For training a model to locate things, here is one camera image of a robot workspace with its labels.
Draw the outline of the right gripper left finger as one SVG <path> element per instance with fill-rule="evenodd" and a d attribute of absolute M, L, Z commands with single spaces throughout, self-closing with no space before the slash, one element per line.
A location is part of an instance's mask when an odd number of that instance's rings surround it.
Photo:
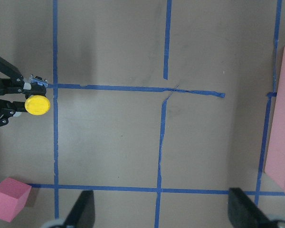
<path fill-rule="evenodd" d="M 95 224 L 95 199 L 93 190 L 84 190 L 79 195 L 63 228 L 93 228 Z"/>

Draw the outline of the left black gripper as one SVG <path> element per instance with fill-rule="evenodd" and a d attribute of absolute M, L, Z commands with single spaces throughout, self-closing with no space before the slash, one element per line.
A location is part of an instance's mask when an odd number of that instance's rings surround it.
<path fill-rule="evenodd" d="M 0 72 L 7 78 L 0 78 L 0 95 L 24 94 L 26 97 L 32 95 L 31 87 L 25 89 L 26 83 L 17 68 L 5 68 L 0 62 Z M 0 127 L 9 123 L 9 118 L 25 113 L 24 102 L 11 102 L 0 99 Z"/>

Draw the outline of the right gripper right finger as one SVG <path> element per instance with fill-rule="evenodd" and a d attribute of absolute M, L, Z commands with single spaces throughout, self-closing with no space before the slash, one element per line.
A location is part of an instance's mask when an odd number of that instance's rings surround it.
<path fill-rule="evenodd" d="M 228 218 L 234 228 L 261 228 L 268 224 L 267 216 L 241 188 L 230 188 Z"/>

